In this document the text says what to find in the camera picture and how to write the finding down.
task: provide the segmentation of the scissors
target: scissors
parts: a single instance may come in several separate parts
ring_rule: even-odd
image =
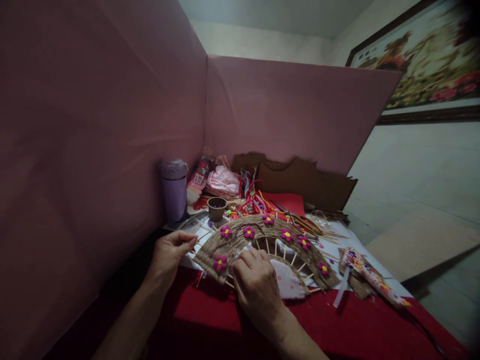
[[[293,212],[288,211],[286,208],[278,205],[275,201],[272,201],[272,203],[281,211],[283,211],[285,214],[290,215],[293,226],[296,227],[298,230],[303,231],[299,228],[299,226],[295,223],[295,221],[299,223],[302,227],[304,227],[306,232],[309,235],[315,237],[316,239],[319,238],[319,235],[322,235],[322,229],[312,220],[306,218],[305,216],[298,216]]]

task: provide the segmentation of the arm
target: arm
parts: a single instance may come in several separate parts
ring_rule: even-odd
[[[328,359],[280,298],[275,269],[264,250],[243,251],[233,263],[238,301],[282,359]]]
[[[165,295],[172,286],[180,258],[193,249],[197,236],[175,231],[155,243],[150,268],[92,360],[137,360],[157,323]]]

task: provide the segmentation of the hand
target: hand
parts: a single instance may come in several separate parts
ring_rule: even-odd
[[[253,325],[274,344],[287,335],[283,326],[291,312],[280,298],[275,269],[264,250],[242,251],[233,263],[240,306]]]
[[[159,238],[143,282],[153,288],[170,289],[177,275],[180,258],[194,248],[197,238],[197,235],[182,230]]]

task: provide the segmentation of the red tablecloth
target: red tablecloth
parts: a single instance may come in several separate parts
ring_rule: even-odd
[[[233,291],[199,272],[180,268],[160,321],[148,342],[148,358],[275,358],[275,349],[250,324]],[[340,308],[336,290],[289,303],[307,333],[332,359],[441,359],[425,334],[381,298],[359,300],[348,291]],[[435,337],[449,359],[466,349],[415,299],[410,311]],[[124,303],[101,296],[57,343],[47,359],[85,359],[100,343]]]

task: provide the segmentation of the picture frame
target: picture frame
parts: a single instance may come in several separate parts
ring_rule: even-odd
[[[467,18],[457,0],[421,0],[351,50],[346,67],[404,73],[377,125],[480,119],[479,39],[463,35]]]

